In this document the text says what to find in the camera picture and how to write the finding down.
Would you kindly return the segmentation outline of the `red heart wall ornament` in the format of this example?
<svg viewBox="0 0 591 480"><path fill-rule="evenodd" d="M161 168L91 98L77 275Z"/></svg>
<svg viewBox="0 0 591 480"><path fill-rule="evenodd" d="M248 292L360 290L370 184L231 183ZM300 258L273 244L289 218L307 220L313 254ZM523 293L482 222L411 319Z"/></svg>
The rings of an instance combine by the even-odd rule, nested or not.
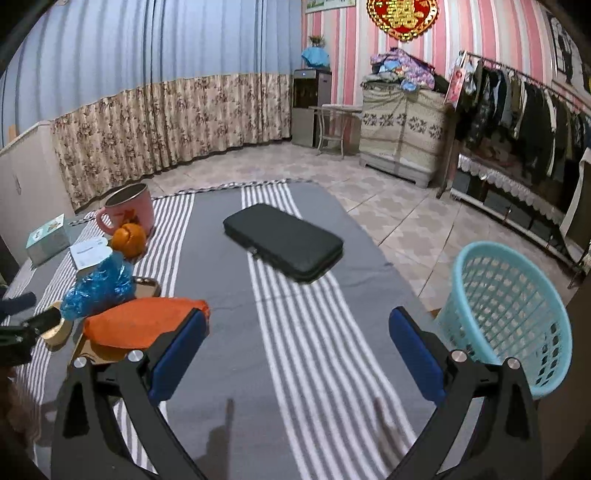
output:
<svg viewBox="0 0 591 480"><path fill-rule="evenodd" d="M440 12L437 0L368 0L366 7L378 28L399 42L423 35Z"/></svg>

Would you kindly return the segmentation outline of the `low lace covered bench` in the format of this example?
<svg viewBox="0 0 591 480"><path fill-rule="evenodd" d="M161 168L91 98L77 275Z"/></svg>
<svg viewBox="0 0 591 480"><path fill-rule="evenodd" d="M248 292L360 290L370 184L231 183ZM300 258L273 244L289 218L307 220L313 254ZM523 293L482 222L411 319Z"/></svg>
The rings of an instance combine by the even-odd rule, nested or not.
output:
<svg viewBox="0 0 591 480"><path fill-rule="evenodd" d="M575 267L580 250L571 248L560 231L565 215L490 162L459 155L450 195L519 232L567 267Z"/></svg>

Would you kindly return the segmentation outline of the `orange plastic bag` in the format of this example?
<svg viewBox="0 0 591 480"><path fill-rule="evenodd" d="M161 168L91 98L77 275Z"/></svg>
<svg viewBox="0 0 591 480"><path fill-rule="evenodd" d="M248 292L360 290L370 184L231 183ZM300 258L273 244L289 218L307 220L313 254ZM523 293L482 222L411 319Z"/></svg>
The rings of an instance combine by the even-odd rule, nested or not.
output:
<svg viewBox="0 0 591 480"><path fill-rule="evenodd" d="M127 340L133 349L148 348L159 335L174 331L193 309L211 316L211 308L204 300L186 298L150 297L133 299L112 307L99 314L89 316L84 321L88 336L104 328L121 333L115 337Z"/></svg>

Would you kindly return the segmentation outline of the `pile of clothes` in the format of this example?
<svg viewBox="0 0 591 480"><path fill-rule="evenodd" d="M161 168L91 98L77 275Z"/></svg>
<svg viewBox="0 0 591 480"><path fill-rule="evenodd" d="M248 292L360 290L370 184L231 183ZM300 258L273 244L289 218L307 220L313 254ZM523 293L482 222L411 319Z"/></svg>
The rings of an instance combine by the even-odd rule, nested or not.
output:
<svg viewBox="0 0 591 480"><path fill-rule="evenodd" d="M409 92L424 89L445 93L449 87L449 81L434 66L398 47L370 57L370 73L362 85L374 82L396 84Z"/></svg>

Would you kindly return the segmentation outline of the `black zip case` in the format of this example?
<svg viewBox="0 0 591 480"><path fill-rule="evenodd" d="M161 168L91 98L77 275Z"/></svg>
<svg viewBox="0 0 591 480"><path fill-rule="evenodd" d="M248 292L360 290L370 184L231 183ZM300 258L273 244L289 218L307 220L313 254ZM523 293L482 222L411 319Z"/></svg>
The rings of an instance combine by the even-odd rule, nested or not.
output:
<svg viewBox="0 0 591 480"><path fill-rule="evenodd" d="M298 282L318 279L344 252L334 233L263 203L228 216L222 225L231 240Z"/></svg>

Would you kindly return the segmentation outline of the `small metal side table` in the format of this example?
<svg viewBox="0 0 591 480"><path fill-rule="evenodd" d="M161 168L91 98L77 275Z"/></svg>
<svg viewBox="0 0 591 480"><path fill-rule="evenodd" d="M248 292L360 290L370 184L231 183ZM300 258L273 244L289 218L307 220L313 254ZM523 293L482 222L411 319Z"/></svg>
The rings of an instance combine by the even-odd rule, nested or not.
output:
<svg viewBox="0 0 591 480"><path fill-rule="evenodd" d="M346 156L346 132L353 126L353 119L362 118L363 109L356 105L324 104L311 106L312 118L318 121L318 145L315 154L332 147L342 159Z"/></svg>

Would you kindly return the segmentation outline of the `blue floral curtain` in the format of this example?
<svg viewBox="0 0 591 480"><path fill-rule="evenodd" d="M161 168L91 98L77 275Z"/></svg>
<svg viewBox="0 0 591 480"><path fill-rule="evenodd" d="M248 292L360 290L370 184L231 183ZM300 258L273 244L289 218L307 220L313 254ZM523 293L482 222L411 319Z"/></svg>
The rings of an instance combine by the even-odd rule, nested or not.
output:
<svg viewBox="0 0 591 480"><path fill-rule="evenodd" d="M5 1L1 134L44 121L80 207L144 176L290 136L297 1Z"/></svg>

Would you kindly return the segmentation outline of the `framed wall picture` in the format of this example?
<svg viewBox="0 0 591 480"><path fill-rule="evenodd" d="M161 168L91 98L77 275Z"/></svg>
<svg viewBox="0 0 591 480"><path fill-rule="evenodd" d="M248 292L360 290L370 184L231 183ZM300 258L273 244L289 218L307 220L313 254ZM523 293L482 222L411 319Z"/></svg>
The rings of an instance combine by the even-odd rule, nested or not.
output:
<svg viewBox="0 0 591 480"><path fill-rule="evenodd" d="M589 95L590 65L583 60L576 43L560 21L550 11L546 11L546 18L554 49L555 81L581 96Z"/></svg>

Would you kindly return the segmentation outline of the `pink metal mug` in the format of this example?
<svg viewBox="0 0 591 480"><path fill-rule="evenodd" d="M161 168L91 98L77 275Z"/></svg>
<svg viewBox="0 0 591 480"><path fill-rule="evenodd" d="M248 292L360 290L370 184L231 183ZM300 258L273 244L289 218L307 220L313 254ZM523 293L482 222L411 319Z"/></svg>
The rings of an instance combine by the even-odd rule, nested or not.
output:
<svg viewBox="0 0 591 480"><path fill-rule="evenodd" d="M95 221L98 228L110 236L130 221L140 225L149 236L154 226L154 209L148 187L135 183L117 190L96 213Z"/></svg>

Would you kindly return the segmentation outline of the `gold round metal lid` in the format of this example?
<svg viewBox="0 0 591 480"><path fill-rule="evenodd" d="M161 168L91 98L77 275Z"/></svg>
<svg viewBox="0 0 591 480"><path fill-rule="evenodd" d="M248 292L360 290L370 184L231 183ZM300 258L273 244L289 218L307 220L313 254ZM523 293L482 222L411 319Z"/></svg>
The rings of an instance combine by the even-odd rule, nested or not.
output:
<svg viewBox="0 0 591 480"><path fill-rule="evenodd" d="M60 318L59 323L41 334L45 345L50 349L58 349L63 346L69 338L73 329L73 322Z"/></svg>

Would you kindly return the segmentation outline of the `clothes rack with garments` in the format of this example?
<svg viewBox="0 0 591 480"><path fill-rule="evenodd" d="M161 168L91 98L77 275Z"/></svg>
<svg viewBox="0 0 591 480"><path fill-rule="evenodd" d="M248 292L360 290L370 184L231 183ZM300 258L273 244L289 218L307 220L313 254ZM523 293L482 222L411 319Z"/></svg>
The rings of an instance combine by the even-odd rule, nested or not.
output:
<svg viewBox="0 0 591 480"><path fill-rule="evenodd" d="M450 77L455 139L469 151L516 167L522 183L568 203L590 147L590 111L505 64L459 53Z"/></svg>

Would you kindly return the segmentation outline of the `turquoise plastic basket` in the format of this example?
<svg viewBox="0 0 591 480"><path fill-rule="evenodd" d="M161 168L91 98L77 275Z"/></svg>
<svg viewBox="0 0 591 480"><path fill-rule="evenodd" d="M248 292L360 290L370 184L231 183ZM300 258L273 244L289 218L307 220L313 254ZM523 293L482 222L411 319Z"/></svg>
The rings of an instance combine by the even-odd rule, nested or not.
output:
<svg viewBox="0 0 591 480"><path fill-rule="evenodd" d="M559 293L537 265L504 244L478 241L459 252L435 323L474 360L519 360L536 400L553 393L570 368L572 329Z"/></svg>

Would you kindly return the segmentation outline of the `white blue paper box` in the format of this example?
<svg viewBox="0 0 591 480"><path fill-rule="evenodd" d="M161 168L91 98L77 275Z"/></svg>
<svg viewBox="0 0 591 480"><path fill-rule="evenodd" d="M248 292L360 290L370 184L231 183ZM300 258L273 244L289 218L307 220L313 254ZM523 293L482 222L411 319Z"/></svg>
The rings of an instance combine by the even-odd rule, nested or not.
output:
<svg viewBox="0 0 591 480"><path fill-rule="evenodd" d="M94 237L75 243L69 252L75 268L82 271L100 264L111 255L112 249L105 237Z"/></svg>

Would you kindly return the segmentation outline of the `blue covered water bottle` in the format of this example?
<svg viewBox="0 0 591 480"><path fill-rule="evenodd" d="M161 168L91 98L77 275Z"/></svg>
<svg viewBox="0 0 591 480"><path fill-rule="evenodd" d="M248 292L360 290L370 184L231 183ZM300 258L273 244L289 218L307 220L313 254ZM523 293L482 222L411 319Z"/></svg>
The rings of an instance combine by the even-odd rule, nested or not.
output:
<svg viewBox="0 0 591 480"><path fill-rule="evenodd" d="M325 38L322 35L308 37L310 45L301 52L301 59L307 68L329 70L329 53L325 51Z"/></svg>

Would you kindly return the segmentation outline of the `blue plastic bag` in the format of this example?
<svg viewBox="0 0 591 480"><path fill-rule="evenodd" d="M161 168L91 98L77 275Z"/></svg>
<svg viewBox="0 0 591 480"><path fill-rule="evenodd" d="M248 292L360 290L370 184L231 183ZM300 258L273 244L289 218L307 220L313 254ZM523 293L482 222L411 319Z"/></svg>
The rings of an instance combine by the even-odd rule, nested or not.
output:
<svg viewBox="0 0 591 480"><path fill-rule="evenodd" d="M93 316L134 299L135 290L131 264L113 252L66 292L60 312L67 321Z"/></svg>

